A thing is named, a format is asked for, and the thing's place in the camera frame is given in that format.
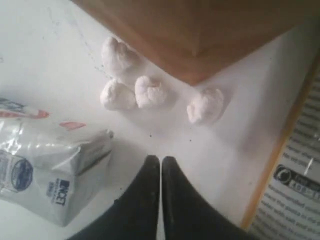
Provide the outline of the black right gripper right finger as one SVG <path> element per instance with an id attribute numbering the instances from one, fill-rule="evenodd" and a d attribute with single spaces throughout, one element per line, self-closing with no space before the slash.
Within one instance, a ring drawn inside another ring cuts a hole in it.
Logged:
<path id="1" fill-rule="evenodd" d="M 240 239 L 240 229 L 196 191 L 172 156 L 162 161 L 162 211 L 167 240 Z"/>

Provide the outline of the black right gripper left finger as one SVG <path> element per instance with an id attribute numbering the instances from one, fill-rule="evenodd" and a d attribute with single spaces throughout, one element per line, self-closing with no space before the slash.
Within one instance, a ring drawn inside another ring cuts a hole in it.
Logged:
<path id="1" fill-rule="evenodd" d="M 146 156 L 142 167 L 113 205 L 70 240 L 155 240 L 159 216 L 160 161 Z"/>

